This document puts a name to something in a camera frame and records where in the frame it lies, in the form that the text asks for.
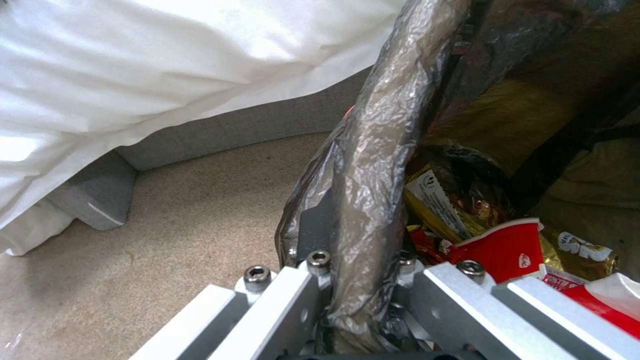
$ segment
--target beige carpet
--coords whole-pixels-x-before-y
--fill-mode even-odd
[[[273,234],[326,134],[142,173],[129,220],[75,220],[26,256],[0,256],[0,360],[125,359],[207,284],[278,268]]]

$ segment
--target crumpled plastic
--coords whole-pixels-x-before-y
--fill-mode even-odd
[[[404,168],[420,129],[450,121],[527,55],[626,2],[495,0],[456,61],[451,46],[470,1],[407,2],[355,107],[296,185],[275,236],[281,264],[295,264],[300,213],[332,188],[329,352],[397,350],[381,335],[381,322],[404,228]]]
[[[405,4],[353,111],[312,160],[285,207],[276,244],[281,259],[290,263],[285,247],[291,244],[281,239],[295,233],[301,210],[333,186],[331,352],[395,350],[380,335],[379,324],[395,285],[403,238],[404,168],[417,144],[421,111],[442,79],[453,34],[469,4]]]

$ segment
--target printed label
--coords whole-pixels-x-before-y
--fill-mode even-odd
[[[434,214],[438,215],[460,238],[468,239],[470,237],[467,227],[449,202],[449,198],[442,190],[433,170],[426,171],[405,187]]]
[[[558,247],[563,251],[570,251],[572,254],[578,253],[579,256],[593,261],[605,261],[611,253],[611,249],[608,247],[593,245],[566,231],[558,235]]]
[[[525,253],[520,254],[520,257],[518,258],[518,266],[523,269],[528,268],[531,266],[531,258]]]
[[[587,280],[585,279],[574,276],[572,274],[567,274],[566,272],[562,272],[554,268],[550,268],[549,266],[547,266],[546,269],[547,269],[547,274],[543,279],[543,281],[547,285],[557,290],[574,288],[576,286],[580,286],[587,282]]]

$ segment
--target gold wrapper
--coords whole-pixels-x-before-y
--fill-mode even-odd
[[[545,265],[566,272],[556,249],[543,234],[540,234],[540,247],[542,248],[542,256],[545,258]]]
[[[552,264],[549,266],[589,281],[611,275],[617,258],[611,249],[594,245],[571,233],[561,232],[549,226],[545,226],[542,235],[555,250],[558,261],[562,264],[562,268]]]

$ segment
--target snack wrapper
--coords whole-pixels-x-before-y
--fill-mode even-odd
[[[575,288],[576,286],[587,283],[585,279],[552,268],[551,266],[543,265],[541,271],[543,272],[542,281],[556,290]]]
[[[427,164],[406,180],[404,201],[441,238],[460,243],[471,237],[431,165]]]
[[[408,226],[413,245],[418,255],[430,265],[437,265],[449,260],[447,248],[451,242],[441,239],[424,226]]]
[[[449,261],[475,260],[497,283],[526,275],[540,276],[544,264],[538,219],[524,218],[498,225],[450,248]]]
[[[561,292],[640,340],[640,283],[616,273]]]
[[[556,250],[566,272],[589,281],[611,275],[617,257],[608,247],[592,244],[572,233],[557,231],[548,225],[542,230],[542,234]]]

